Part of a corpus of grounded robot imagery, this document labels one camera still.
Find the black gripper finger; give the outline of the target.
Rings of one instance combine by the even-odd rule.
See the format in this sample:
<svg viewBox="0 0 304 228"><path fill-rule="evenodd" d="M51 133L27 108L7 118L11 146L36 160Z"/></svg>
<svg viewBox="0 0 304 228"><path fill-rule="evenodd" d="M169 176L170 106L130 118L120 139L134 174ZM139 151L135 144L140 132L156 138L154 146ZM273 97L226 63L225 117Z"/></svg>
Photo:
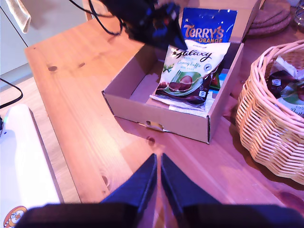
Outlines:
<svg viewBox="0 0 304 228"><path fill-rule="evenodd" d="M155 47L187 48L179 25L180 9L178 4L164 4L154 11L152 41Z"/></svg>
<svg viewBox="0 0 304 228"><path fill-rule="evenodd" d="M139 169L120 187L103 199L102 203L124 203L145 207L157 183L157 156L151 154Z"/></svg>
<svg viewBox="0 0 304 228"><path fill-rule="evenodd" d="M221 204L193 182L166 154L161 156L161 183L172 207Z"/></svg>

